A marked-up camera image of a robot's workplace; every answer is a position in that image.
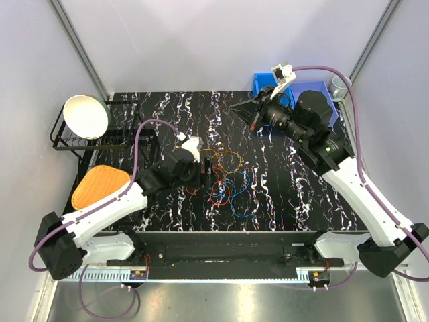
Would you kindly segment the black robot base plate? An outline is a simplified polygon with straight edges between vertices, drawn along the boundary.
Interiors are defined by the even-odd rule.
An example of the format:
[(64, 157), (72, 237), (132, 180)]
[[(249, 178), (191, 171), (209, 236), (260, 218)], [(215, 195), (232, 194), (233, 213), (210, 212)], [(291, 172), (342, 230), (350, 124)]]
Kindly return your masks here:
[(297, 278), (298, 268), (343, 269), (349, 260), (325, 260), (311, 250), (319, 234), (283, 232), (166, 232), (131, 233), (137, 247), (125, 260), (110, 266), (149, 265), (149, 280), (173, 282), (273, 282)]

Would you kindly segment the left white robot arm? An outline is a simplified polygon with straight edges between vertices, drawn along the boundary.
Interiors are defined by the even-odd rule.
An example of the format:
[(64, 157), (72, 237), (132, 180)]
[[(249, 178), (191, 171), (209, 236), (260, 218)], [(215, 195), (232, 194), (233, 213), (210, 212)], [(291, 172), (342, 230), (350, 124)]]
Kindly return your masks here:
[(75, 212), (58, 216), (51, 212), (42, 217), (29, 267), (34, 272), (34, 257), (39, 256), (44, 270), (53, 280), (63, 280), (86, 264), (109, 260), (140, 264), (144, 248), (127, 233), (100, 237), (104, 228), (150, 204), (160, 202), (172, 190), (184, 187), (205, 189), (215, 176), (209, 158), (198, 152), (179, 149), (169, 153), (107, 197)]

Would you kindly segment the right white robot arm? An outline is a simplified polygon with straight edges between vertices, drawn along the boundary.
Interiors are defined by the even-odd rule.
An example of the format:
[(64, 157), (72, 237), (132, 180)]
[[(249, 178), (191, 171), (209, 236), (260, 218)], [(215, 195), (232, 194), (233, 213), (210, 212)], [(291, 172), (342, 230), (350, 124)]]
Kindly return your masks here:
[(304, 91), (294, 107), (281, 104), (282, 97), (274, 87), (266, 87), (257, 96), (231, 105), (231, 111), (250, 131), (268, 125), (293, 140), (301, 161), (340, 193), (368, 230), (362, 235), (319, 233), (304, 249), (305, 260), (313, 266), (331, 258), (352, 260), (382, 278), (395, 272), (428, 237), (428, 227), (400, 215), (371, 187), (350, 145), (330, 128), (332, 107), (323, 93)]

